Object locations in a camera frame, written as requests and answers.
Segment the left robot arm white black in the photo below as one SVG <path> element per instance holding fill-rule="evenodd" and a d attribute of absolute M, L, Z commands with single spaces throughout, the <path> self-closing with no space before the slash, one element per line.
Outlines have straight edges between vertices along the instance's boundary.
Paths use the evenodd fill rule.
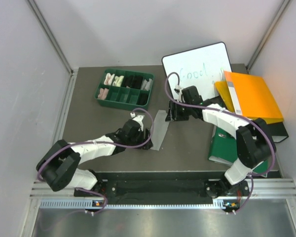
<path fill-rule="evenodd" d="M 100 138 L 79 143 L 58 140 L 36 166 L 37 176 L 54 192 L 64 188 L 84 189 L 96 196 L 102 184 L 91 170 L 81 170 L 84 162 L 113 156 L 126 149 L 144 149 L 152 146 L 150 130 L 144 128 L 143 115 L 129 119 L 122 128 Z"/>

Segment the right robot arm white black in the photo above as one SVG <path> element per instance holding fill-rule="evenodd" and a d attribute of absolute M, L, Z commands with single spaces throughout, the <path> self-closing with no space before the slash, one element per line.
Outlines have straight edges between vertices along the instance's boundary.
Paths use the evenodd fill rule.
<path fill-rule="evenodd" d="M 263 119 L 250 120 L 218 104 L 185 104 L 173 99 L 167 89 L 165 93 L 171 102 L 188 111 L 189 116 L 211 123 L 235 138 L 237 159 L 225 172 L 224 180 L 220 183 L 221 191 L 225 195 L 234 194 L 239 188 L 238 183 L 252 175 L 253 170 L 269 157 L 272 157 L 272 163 L 275 162 L 276 146 Z"/>

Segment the grey underwear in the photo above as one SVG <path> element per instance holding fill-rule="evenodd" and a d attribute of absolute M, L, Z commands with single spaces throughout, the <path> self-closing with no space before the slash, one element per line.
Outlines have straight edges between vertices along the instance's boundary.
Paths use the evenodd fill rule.
<path fill-rule="evenodd" d="M 166 118 L 167 112 L 165 110 L 159 110 L 154 118 L 154 129 L 151 137 L 152 150 L 159 151 L 161 148 L 170 123 L 166 121 Z"/>

